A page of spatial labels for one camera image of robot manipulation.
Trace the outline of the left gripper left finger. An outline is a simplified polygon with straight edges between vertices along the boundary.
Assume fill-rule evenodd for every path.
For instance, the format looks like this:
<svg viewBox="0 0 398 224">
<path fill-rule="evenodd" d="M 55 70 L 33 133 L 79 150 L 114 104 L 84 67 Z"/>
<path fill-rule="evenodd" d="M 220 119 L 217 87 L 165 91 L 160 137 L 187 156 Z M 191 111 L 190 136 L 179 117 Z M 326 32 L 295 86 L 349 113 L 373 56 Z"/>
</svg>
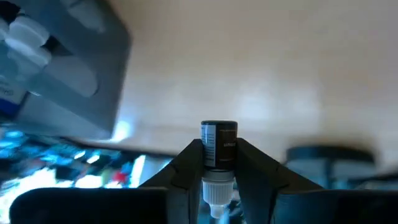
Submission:
<svg viewBox="0 0 398 224">
<path fill-rule="evenodd" d="M 194 139 L 135 189 L 41 188 L 18 196 L 10 224 L 196 224 L 203 145 Z"/>
</svg>

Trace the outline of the white globe table lamp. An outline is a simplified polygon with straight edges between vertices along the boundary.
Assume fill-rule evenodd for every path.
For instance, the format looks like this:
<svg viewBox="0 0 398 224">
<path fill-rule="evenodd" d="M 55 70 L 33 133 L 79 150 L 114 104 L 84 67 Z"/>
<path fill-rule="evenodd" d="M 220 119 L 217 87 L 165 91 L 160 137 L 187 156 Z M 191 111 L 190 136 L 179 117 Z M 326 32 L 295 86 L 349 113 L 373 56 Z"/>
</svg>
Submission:
<svg viewBox="0 0 398 224">
<path fill-rule="evenodd" d="M 398 191 L 398 170 L 378 173 L 376 155 L 354 147 L 291 147 L 286 150 L 284 165 L 326 189 Z"/>
</svg>

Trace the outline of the smoky translucent plastic bin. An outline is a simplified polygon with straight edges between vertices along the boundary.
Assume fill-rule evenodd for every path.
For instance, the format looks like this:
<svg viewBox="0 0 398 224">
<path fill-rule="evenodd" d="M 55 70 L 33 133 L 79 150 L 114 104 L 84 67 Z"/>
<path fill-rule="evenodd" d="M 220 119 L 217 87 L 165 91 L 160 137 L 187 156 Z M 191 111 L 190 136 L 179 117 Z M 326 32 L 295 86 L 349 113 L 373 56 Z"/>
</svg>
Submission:
<svg viewBox="0 0 398 224">
<path fill-rule="evenodd" d="M 9 25 L 27 16 L 50 33 L 45 67 L 15 63 Z M 112 136 L 131 37 L 107 0 L 0 0 L 0 126 L 27 134 Z"/>
</svg>

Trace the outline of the small white-capped dropper bottle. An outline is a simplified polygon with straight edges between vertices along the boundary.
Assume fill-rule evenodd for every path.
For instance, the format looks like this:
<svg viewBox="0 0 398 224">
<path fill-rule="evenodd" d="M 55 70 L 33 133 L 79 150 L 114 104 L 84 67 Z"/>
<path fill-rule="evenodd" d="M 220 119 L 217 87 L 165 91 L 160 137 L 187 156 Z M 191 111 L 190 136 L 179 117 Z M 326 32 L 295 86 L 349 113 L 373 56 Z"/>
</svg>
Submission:
<svg viewBox="0 0 398 224">
<path fill-rule="evenodd" d="M 28 45 L 8 45 L 7 57 L 15 63 L 31 62 L 38 67 L 47 66 L 51 59 L 51 53 L 44 48 L 32 48 Z"/>
</svg>

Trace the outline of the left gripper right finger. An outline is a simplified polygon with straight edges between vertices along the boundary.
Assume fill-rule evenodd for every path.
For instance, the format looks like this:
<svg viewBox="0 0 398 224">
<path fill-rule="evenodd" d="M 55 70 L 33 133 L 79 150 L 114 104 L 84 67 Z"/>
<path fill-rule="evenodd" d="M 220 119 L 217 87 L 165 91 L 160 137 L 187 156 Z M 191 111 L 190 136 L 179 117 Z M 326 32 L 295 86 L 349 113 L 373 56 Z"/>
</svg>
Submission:
<svg viewBox="0 0 398 224">
<path fill-rule="evenodd" d="M 243 138 L 236 147 L 247 224 L 398 224 L 396 190 L 327 190 Z"/>
</svg>

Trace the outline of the small brown dropper bottle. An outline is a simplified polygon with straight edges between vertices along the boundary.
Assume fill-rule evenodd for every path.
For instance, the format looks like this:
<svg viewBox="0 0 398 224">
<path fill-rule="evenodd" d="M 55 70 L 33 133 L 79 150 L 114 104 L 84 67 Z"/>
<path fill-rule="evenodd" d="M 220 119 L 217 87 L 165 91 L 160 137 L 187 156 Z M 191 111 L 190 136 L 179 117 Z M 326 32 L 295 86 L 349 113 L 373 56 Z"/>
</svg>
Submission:
<svg viewBox="0 0 398 224">
<path fill-rule="evenodd" d="M 201 122 L 203 144 L 203 200 L 210 215 L 219 219 L 233 197 L 238 123 L 206 120 Z"/>
</svg>

